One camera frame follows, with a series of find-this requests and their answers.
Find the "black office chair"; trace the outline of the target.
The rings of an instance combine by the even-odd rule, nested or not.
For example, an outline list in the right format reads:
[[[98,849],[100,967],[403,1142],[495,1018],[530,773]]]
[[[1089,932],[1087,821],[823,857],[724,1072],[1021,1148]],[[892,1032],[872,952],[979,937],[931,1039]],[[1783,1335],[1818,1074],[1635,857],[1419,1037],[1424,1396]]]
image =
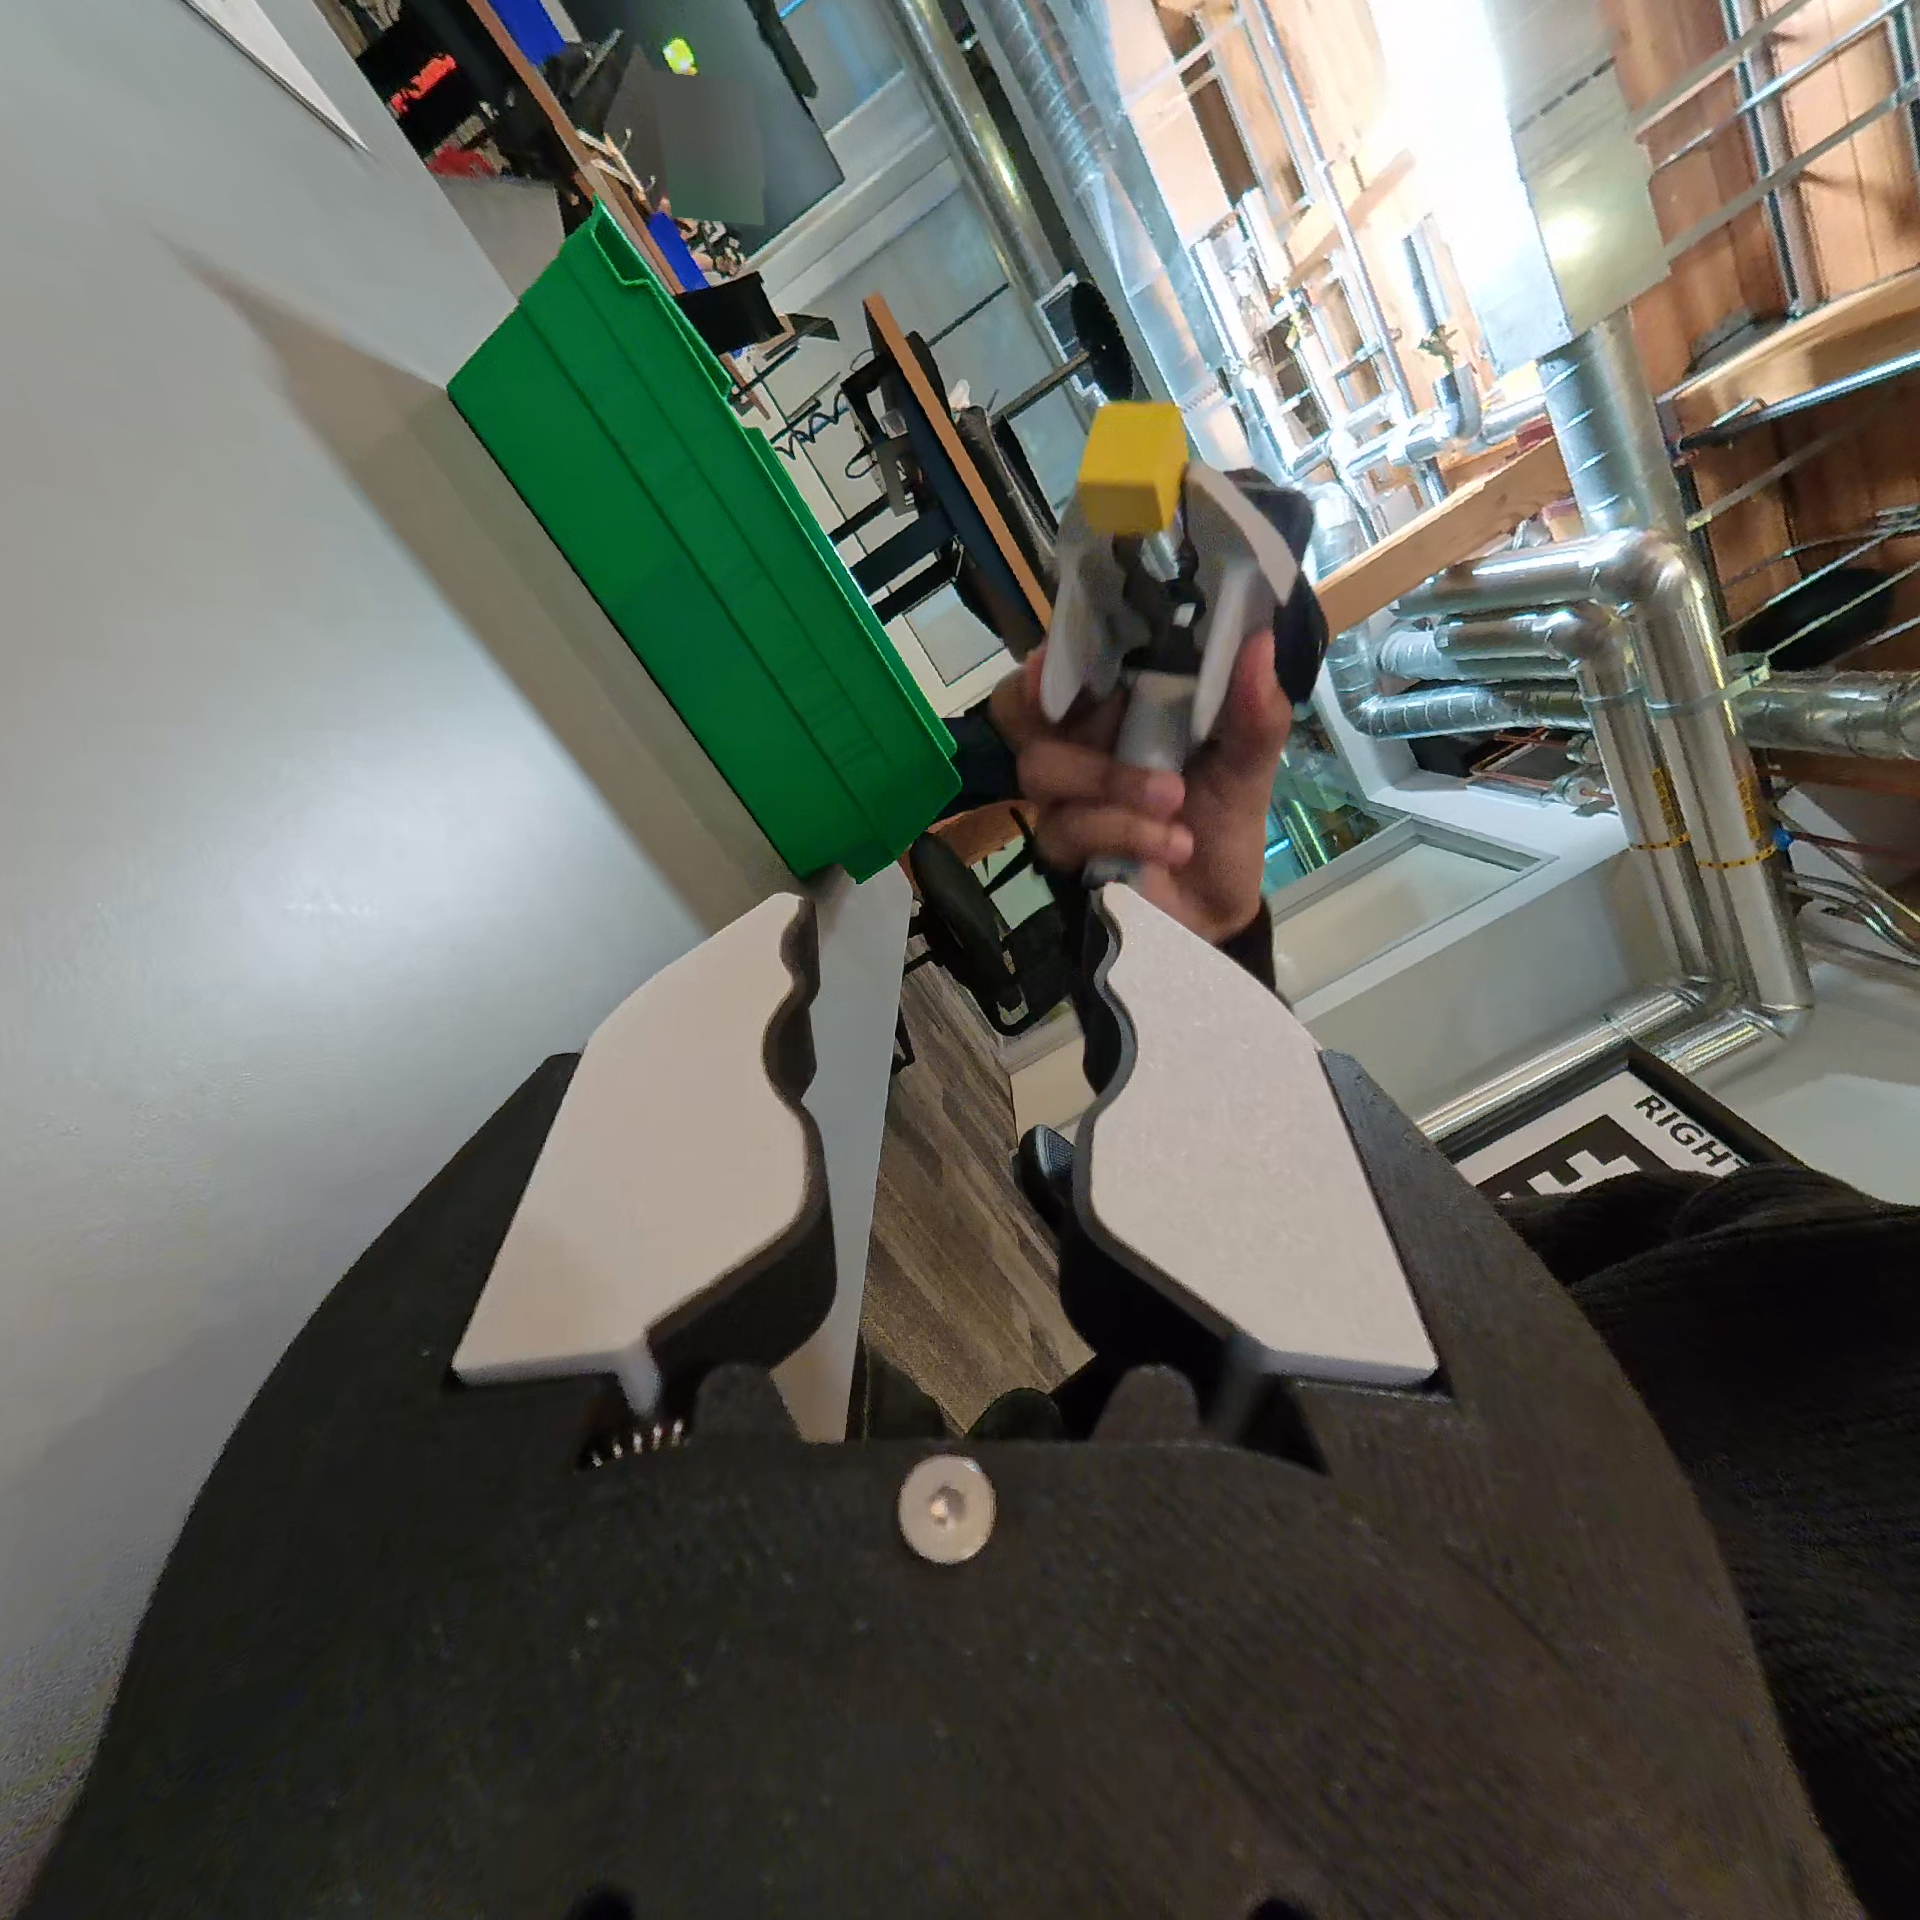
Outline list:
[[[937,964],[988,1028],[1018,1039],[1073,993],[1066,912],[1041,879],[1041,905],[1007,918],[999,889],[1037,877],[1026,807],[999,799],[931,825],[904,854],[916,895],[908,934],[927,945],[905,968]]]

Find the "person's right hand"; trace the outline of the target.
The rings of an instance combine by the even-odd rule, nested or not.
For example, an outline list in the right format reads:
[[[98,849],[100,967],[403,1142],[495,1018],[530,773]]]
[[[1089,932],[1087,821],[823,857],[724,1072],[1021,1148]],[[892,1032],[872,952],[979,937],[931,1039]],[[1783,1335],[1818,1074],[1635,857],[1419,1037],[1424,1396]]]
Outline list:
[[[1292,719],[1271,630],[1242,645],[1216,732],[1181,774],[1117,758],[1116,700],[1050,722],[1041,670],[1034,654],[988,700],[1041,863],[1082,879],[1093,861],[1120,861],[1143,897],[1211,945],[1245,932],[1263,909],[1265,815]]]

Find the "framed marker poster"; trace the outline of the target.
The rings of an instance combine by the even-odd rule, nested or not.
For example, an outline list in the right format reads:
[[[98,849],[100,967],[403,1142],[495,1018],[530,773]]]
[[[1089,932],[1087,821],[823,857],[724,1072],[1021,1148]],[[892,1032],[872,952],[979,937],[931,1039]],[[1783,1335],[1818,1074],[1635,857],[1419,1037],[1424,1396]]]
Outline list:
[[[1647,1047],[1623,1042],[1443,1141],[1461,1176],[1497,1202],[1586,1192],[1632,1172],[1712,1178],[1795,1165],[1717,1097]]]

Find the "green plastic bin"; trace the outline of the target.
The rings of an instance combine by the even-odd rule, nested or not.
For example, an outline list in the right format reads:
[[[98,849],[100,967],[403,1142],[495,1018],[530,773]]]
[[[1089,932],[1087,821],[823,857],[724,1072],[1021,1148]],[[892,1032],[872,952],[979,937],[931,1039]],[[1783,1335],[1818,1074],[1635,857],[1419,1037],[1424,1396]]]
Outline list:
[[[781,861],[869,879],[953,736],[730,372],[603,202],[448,397]]]

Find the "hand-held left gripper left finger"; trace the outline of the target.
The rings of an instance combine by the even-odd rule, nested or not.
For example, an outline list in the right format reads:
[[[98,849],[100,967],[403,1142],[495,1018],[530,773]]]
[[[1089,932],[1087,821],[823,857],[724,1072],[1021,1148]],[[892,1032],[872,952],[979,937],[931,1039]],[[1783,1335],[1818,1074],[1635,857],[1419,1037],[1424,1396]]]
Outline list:
[[[775,894],[592,1030],[453,1352],[459,1384],[596,1376],[669,1424],[712,1368],[748,1362],[804,1438],[835,1430],[821,983],[813,901]]]

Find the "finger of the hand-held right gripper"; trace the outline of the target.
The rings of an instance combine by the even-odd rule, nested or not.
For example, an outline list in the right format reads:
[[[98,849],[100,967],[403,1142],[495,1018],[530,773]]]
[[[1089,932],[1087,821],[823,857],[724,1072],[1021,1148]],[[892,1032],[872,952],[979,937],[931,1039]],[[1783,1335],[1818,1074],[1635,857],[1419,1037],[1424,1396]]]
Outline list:
[[[1271,640],[1274,679],[1292,704],[1311,700],[1311,580],[1297,544],[1311,541],[1311,503],[1260,474],[1192,463],[1184,473],[1184,546],[1192,551],[1188,743],[1216,733],[1248,638]]]
[[[1128,586],[1141,573],[1141,537],[1104,534],[1087,517],[1066,517],[1056,551],[1059,589],[1048,624],[1041,708],[1063,722],[1082,700],[1107,702],[1125,658],[1146,645],[1146,616]]]

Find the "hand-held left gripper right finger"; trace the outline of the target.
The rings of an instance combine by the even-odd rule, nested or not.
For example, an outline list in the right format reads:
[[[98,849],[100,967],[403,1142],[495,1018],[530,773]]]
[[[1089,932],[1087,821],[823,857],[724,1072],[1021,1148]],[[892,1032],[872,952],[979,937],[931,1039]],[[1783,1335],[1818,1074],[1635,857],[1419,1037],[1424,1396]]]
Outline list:
[[[1089,901],[1089,1080],[1063,1304],[1104,1362],[1180,1370],[1204,1425],[1245,1446],[1284,1384],[1439,1381],[1327,1050],[1123,879]]]

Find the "silver ventilation ducts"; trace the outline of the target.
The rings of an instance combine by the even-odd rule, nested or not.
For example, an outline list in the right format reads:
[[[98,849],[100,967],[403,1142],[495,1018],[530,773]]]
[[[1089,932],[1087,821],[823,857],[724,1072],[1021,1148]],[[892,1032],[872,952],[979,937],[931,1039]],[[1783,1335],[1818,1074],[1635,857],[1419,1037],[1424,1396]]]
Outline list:
[[[1753,746],[1841,760],[1915,760],[1915,676],[1889,672],[1729,679],[1712,594],[1690,544],[1647,528],[1508,548],[1432,567],[1415,528],[1315,586],[1332,645],[1328,672],[1365,662],[1347,642],[1404,607],[1436,628],[1497,628],[1525,655],[1569,668],[1573,713],[1555,684],[1457,684],[1457,704],[1424,722],[1376,700],[1349,705],[1355,732],[1387,737],[1585,724],[1626,842],[1682,968],[1675,984],[1599,1014],[1592,1032],[1461,1094],[1443,1124],[1463,1129],[1496,1097],[1636,1042],[1700,1079],[1755,1048],[1799,1037],[1812,984],[1793,925],[1785,865]]]

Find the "large silver duct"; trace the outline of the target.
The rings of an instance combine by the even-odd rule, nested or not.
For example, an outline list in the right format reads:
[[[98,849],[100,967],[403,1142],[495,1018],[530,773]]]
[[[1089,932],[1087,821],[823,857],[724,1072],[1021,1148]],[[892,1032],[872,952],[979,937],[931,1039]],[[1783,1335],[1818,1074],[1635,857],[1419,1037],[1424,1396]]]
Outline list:
[[[1147,388],[1181,406],[1208,461],[1245,463],[1228,346],[1123,105],[1107,6],[975,1],[967,12]]]

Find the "wooden beam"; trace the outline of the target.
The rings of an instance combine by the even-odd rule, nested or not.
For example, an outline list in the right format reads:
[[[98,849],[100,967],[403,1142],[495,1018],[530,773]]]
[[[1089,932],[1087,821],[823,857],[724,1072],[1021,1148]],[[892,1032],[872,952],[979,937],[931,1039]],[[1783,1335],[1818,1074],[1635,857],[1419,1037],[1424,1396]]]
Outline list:
[[[1340,562],[1315,586],[1332,636],[1424,585],[1433,573],[1477,559],[1512,537],[1522,521],[1570,496],[1557,438],[1525,447],[1512,463],[1472,479],[1354,559]]]

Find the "yellow cube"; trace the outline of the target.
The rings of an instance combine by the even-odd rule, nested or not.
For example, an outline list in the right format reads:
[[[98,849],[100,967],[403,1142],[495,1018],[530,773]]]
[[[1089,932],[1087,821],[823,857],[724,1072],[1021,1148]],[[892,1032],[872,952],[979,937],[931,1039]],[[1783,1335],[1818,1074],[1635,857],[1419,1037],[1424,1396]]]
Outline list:
[[[1089,429],[1073,500],[1096,534],[1163,534],[1177,521],[1186,465],[1188,438],[1177,405],[1108,400]]]

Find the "grey desk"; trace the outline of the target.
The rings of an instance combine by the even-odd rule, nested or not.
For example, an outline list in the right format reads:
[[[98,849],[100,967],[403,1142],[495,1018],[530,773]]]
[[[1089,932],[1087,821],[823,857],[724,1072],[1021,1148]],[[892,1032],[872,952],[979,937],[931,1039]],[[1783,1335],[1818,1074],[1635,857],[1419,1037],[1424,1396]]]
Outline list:
[[[187,4],[4,4],[4,1799],[287,1341],[793,877],[445,397],[512,289]]]

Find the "wooden top table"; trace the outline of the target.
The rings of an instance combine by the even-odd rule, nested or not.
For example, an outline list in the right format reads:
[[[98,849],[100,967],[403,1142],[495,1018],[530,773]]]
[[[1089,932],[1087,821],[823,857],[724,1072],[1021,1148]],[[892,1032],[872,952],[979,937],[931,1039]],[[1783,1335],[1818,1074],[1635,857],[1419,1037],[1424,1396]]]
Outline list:
[[[1048,636],[1059,589],[1059,521],[1010,429],[946,397],[928,342],[899,324],[880,295],[861,302],[872,356],[844,380],[880,496],[831,530],[835,544],[875,518],[899,528],[849,565],[879,621],[920,607],[939,589],[1024,660]]]

